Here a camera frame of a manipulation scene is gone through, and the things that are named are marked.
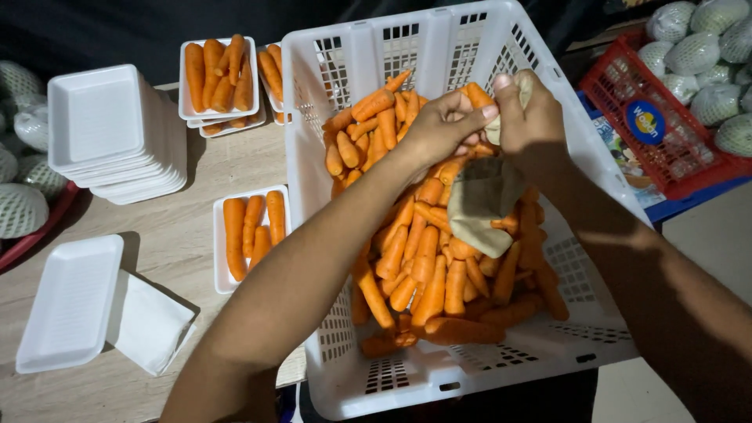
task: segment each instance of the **fingernail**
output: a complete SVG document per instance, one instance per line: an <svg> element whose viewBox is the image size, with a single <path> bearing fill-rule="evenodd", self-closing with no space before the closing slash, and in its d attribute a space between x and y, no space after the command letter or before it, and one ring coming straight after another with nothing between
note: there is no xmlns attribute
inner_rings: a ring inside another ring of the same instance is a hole
<svg viewBox="0 0 752 423"><path fill-rule="evenodd" d="M483 106L481 110L483 111L483 116L485 116L486 119L496 117L496 115L499 114L499 108L497 108L495 105Z"/></svg>
<svg viewBox="0 0 752 423"><path fill-rule="evenodd" d="M493 80L493 89L500 90L512 83L512 77L507 74L500 74Z"/></svg>

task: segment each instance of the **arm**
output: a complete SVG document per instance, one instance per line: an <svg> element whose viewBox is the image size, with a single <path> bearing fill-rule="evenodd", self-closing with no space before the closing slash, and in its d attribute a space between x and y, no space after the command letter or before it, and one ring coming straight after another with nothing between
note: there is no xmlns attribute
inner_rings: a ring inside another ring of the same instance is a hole
<svg viewBox="0 0 752 423"><path fill-rule="evenodd" d="M752 418L750 308L569 159L561 105L534 78L525 111L496 81L502 149L567 220L635 344L698 421Z"/></svg>
<svg viewBox="0 0 752 423"><path fill-rule="evenodd" d="M452 121L471 109L459 93L426 104L392 152L253 268L189 357L160 422L275 421L277 367L326 317L389 207L498 114Z"/></svg>

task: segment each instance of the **beige cloth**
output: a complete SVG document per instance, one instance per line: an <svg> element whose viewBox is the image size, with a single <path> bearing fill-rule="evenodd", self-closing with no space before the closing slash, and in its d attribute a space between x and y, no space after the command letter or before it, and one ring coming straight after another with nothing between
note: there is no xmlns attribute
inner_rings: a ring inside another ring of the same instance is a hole
<svg viewBox="0 0 752 423"><path fill-rule="evenodd" d="M514 83L520 87L520 103L527 106L532 80L517 73ZM486 126L488 141L499 145L500 117ZM516 168L501 157L484 157L465 164L452 183L447 215L452 233L483 254L497 258L512 244L503 230L491 227L491 221L509 215L525 190L525 180Z"/></svg>

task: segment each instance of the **hand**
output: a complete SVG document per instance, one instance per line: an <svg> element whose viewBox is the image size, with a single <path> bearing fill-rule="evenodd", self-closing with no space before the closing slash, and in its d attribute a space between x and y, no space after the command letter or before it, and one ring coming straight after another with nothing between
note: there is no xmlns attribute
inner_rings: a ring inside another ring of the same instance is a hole
<svg viewBox="0 0 752 423"><path fill-rule="evenodd" d="M545 168L550 160L569 160L569 154L561 104L533 71L520 73L526 73L532 81L532 94L524 110L520 88L511 76L497 75L493 90L501 115L500 147L526 173L528 168Z"/></svg>
<svg viewBox="0 0 752 423"><path fill-rule="evenodd" d="M463 154L461 144L477 144L477 132L493 120L499 110L495 105L473 110L470 99L453 91L427 102L410 126L408 133L393 152L409 157L416 174L447 158Z"/></svg>

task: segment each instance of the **person's left hand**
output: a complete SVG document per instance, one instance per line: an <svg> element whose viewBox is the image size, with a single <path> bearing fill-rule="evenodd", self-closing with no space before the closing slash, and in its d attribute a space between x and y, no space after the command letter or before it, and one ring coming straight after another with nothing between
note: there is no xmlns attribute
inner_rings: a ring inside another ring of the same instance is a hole
<svg viewBox="0 0 752 423"><path fill-rule="evenodd" d="M427 102L394 152L406 154L423 173L452 153L464 154L478 143L478 131L499 114L496 105L473 110L470 99L452 91Z"/></svg>

